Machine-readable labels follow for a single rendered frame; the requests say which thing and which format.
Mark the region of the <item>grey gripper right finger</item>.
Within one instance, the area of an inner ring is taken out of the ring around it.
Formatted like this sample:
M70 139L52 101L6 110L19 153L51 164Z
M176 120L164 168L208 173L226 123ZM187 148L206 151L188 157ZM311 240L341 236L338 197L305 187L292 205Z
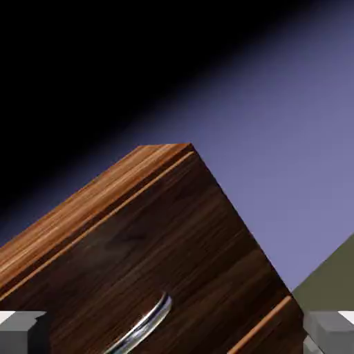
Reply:
M354 354L354 311L309 311L303 354Z

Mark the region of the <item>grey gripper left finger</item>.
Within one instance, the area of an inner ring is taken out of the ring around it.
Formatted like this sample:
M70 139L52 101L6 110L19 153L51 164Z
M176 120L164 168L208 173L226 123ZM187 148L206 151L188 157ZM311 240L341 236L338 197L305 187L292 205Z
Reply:
M48 354L48 315L0 311L0 354Z

